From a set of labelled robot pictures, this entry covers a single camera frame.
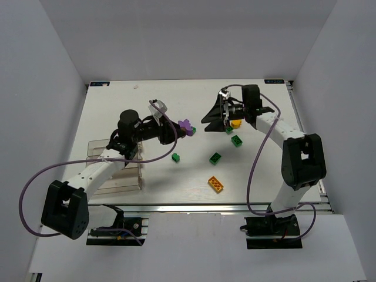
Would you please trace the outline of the yellow round lego piece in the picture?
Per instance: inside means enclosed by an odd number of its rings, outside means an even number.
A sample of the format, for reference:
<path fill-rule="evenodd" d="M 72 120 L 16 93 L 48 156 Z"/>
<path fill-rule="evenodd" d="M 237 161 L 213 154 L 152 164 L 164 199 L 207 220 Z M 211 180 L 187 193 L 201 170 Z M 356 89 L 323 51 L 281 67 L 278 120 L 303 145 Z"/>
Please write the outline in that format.
<path fill-rule="evenodd" d="M 233 129 L 239 129 L 240 126 L 242 124 L 242 120 L 232 120 L 230 122 L 230 126 L 233 128 Z"/>

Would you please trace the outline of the purple lego brick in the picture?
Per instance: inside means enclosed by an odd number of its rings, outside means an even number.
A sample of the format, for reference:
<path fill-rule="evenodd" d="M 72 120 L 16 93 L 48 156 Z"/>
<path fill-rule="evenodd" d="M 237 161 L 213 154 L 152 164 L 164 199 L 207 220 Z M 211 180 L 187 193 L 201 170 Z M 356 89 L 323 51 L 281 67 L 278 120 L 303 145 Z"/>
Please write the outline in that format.
<path fill-rule="evenodd" d="M 185 131 L 186 135 L 189 137 L 193 136 L 193 126 L 191 125 L 190 121 L 188 119 L 185 120 L 179 120 L 178 125 L 181 128 L 181 130 Z"/>

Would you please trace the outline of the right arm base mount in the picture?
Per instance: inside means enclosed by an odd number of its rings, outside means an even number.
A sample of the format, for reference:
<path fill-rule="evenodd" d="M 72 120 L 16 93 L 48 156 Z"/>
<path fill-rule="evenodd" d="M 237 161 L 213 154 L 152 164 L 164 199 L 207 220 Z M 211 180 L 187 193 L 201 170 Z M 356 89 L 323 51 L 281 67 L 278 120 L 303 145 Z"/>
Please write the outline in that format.
<path fill-rule="evenodd" d="M 295 214 L 288 217 L 252 215 L 239 227 L 246 234 L 248 250 L 287 250 L 303 248 Z"/>

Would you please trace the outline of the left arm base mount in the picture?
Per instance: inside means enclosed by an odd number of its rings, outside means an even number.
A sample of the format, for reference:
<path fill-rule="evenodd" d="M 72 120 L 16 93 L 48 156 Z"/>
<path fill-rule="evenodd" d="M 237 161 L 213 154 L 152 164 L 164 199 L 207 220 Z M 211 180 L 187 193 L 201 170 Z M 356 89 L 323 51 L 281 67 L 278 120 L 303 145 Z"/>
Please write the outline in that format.
<path fill-rule="evenodd" d="M 145 218 L 109 204 L 89 207 L 88 246 L 142 246 L 146 235 Z"/>

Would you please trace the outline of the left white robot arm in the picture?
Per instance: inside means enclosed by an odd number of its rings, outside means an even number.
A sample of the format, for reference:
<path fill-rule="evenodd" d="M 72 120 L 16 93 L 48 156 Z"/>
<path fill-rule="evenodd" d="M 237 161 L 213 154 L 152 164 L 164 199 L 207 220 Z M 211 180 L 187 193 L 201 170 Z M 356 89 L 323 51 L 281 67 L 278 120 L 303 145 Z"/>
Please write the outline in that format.
<path fill-rule="evenodd" d="M 90 229 L 123 233 L 124 212 L 110 204 L 90 206 L 90 198 L 115 173 L 137 160 L 139 142 L 157 138 L 168 145 L 185 135 L 185 129 L 161 113 L 140 120 L 137 111 L 123 111 L 102 154 L 70 179 L 49 185 L 42 224 L 73 240 Z"/>

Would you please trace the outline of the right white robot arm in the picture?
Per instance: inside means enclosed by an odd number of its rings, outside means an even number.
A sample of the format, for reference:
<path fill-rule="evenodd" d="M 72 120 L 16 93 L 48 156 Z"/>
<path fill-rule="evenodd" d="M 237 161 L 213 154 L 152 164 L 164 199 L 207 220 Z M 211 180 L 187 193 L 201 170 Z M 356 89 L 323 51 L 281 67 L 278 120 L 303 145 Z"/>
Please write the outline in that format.
<path fill-rule="evenodd" d="M 258 85 L 241 85 L 240 88 L 241 100 L 231 96 L 228 86 L 221 88 L 214 106 L 201 123 L 206 125 L 205 132 L 225 132 L 232 121 L 243 120 L 265 134 L 251 166 L 249 183 L 266 141 L 271 139 L 281 148 L 283 184 L 265 212 L 252 210 L 251 213 L 288 218 L 303 206 L 301 199 L 306 192 L 327 174 L 322 140 L 318 134 L 306 134 L 282 120 L 281 109 L 260 92 Z"/>

